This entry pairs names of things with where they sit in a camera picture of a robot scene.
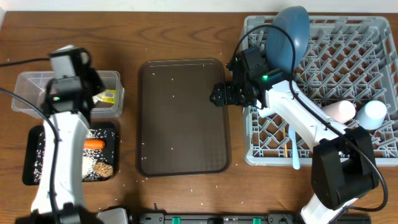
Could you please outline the green snack wrapper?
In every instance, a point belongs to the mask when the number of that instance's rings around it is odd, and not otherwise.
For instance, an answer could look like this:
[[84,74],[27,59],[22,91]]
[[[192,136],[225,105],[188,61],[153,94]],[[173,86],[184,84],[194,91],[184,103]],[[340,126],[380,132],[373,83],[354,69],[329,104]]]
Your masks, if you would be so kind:
[[93,103],[97,102],[115,104],[116,101],[116,90],[105,90],[97,95],[93,96]]

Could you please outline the dark blue plate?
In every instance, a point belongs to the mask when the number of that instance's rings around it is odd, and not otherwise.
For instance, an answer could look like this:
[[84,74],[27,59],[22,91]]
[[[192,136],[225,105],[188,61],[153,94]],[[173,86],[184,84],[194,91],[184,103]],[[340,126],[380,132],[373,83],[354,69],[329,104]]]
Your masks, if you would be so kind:
[[[296,68],[303,59],[310,38],[310,19],[307,10],[302,6],[288,7],[275,16],[272,25],[286,31],[292,39],[295,46],[294,68]],[[270,28],[266,40],[266,59],[270,68],[279,68],[285,73],[290,73],[292,57],[292,46],[286,35],[278,29]]]

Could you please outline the orange carrot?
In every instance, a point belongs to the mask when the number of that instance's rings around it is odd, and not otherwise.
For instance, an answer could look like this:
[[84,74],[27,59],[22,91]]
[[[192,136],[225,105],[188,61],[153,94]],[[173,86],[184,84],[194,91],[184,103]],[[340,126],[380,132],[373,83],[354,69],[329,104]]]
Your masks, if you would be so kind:
[[84,149],[101,150],[105,148],[106,143],[100,139],[87,139],[84,142]]

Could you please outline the light blue plastic knife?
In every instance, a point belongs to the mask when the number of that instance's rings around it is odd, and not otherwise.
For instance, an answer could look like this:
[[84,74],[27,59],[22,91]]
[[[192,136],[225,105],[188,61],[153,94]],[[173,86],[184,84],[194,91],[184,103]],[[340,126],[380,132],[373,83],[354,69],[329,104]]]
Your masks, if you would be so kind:
[[288,135],[292,141],[292,166],[295,170],[299,170],[301,168],[301,165],[297,149],[296,132],[292,125],[289,126]]

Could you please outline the cooked white rice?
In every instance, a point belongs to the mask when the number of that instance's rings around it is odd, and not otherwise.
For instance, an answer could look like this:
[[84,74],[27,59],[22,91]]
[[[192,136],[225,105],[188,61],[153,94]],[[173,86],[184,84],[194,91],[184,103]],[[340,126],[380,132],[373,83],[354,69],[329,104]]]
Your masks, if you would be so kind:
[[[113,128],[99,128],[89,129],[86,135],[87,139],[100,139],[103,140],[106,145],[101,150],[92,150],[83,148],[83,160],[82,160],[82,181],[83,182],[96,182],[105,181],[110,179],[102,178],[96,174],[93,170],[94,165],[97,162],[105,162],[115,166],[116,162],[116,143],[117,134]],[[39,134],[37,140],[37,149],[35,150],[35,162],[33,164],[32,178],[33,185],[38,185],[41,180],[42,167],[44,163],[44,151],[45,151],[45,134],[42,131]]]

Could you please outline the brown food piece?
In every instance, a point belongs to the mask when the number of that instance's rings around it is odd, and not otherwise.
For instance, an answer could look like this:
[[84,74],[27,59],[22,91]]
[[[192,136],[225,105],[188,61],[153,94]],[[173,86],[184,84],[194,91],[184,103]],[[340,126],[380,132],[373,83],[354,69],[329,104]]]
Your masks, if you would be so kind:
[[102,178],[111,177],[114,172],[113,166],[105,162],[97,162],[94,165],[93,170],[96,174],[98,174]]

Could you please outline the pink cup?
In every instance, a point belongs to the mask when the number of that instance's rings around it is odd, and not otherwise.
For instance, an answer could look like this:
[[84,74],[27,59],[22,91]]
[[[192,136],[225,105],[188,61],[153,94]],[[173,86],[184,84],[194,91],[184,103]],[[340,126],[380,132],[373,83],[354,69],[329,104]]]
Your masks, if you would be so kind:
[[336,103],[324,106],[321,110],[340,123],[346,123],[356,115],[354,104],[348,100],[338,101]]

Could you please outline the light blue cup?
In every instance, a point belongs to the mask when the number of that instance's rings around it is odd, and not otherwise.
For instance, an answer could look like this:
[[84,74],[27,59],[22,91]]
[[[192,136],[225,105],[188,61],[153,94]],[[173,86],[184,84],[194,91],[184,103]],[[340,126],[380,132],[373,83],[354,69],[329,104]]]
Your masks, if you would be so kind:
[[357,112],[356,120],[364,129],[375,130],[381,127],[386,114],[386,105],[381,101],[373,100],[366,103]]

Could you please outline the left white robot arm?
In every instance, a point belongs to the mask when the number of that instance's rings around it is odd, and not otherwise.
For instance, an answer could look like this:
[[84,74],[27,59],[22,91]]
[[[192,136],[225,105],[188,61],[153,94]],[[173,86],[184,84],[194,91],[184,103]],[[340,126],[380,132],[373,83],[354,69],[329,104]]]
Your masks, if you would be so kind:
[[45,133],[41,179],[30,215],[16,223],[101,223],[86,208],[81,174],[93,96],[104,91],[104,85],[82,47],[62,47],[51,52],[49,60],[55,77],[37,109]]

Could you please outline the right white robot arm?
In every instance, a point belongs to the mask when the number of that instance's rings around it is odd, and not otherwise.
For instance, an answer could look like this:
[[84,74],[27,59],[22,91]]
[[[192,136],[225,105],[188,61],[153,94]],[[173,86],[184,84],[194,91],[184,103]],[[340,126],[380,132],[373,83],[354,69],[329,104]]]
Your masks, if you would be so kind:
[[293,81],[292,72],[271,69],[257,47],[243,50],[227,64],[233,79],[217,83],[210,95],[216,106],[238,105],[270,109],[286,122],[312,150],[311,185],[314,195],[300,212],[304,223],[335,223],[353,202],[378,186],[388,190],[376,166],[370,134],[348,128],[325,114]]

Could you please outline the black waste bin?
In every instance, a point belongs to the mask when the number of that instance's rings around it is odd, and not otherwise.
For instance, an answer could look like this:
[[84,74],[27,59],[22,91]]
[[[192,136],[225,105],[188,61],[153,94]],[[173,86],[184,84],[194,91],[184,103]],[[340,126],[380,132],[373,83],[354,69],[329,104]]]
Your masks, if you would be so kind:
[[[113,174],[114,176],[116,169],[118,168],[118,159],[119,159],[119,129],[113,123],[110,122],[95,123],[91,125],[91,129],[99,129],[99,128],[113,128],[117,134],[116,159],[115,159],[116,164],[114,166],[114,174]],[[39,139],[39,134],[42,131],[44,132],[44,128],[42,126],[35,126],[29,131],[25,161],[24,161],[24,170],[22,173],[22,182],[25,185],[33,185],[32,170],[33,170],[33,164],[35,162],[35,150],[37,149],[37,140]]]

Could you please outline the grey dishwasher rack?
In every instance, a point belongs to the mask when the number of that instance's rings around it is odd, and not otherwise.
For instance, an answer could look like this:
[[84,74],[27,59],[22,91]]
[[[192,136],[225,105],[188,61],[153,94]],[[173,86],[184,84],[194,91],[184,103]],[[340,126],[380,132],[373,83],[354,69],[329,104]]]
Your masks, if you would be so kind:
[[[387,108],[371,132],[378,166],[397,165],[397,50],[381,16],[311,16],[310,38],[295,70],[300,89],[318,106],[348,100],[360,108],[378,100]],[[244,158],[252,166],[291,166],[287,123],[257,109],[243,110]]]

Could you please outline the clear plastic bin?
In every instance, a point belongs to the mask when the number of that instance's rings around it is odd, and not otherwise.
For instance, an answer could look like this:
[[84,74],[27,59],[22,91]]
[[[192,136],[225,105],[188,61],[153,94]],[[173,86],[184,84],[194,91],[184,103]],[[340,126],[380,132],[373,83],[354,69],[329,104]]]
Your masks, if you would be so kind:
[[[106,90],[116,90],[115,104],[97,102],[91,110],[92,119],[118,118],[123,113],[124,87],[120,81],[120,74],[117,71],[98,70]],[[14,93],[36,107],[40,107],[45,98],[45,87],[54,73],[43,72],[22,72],[18,75]]]

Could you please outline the brown serving tray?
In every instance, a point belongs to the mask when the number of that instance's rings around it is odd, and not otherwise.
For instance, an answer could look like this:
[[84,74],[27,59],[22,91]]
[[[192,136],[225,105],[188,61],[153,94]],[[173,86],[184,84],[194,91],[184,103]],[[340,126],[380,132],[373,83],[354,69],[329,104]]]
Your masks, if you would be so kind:
[[214,174],[229,167],[228,109],[209,99],[224,80],[224,68],[213,58],[141,66],[137,169],[142,175]]

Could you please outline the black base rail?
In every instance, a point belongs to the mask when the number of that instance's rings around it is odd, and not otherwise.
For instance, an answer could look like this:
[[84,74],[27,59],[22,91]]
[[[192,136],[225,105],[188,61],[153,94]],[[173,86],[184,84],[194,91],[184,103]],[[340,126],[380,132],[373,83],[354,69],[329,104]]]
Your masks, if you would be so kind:
[[130,213],[124,207],[113,207],[100,211],[96,217],[102,223],[129,224],[294,224],[303,223],[301,216],[292,213],[270,213],[265,215],[200,215],[154,213]]

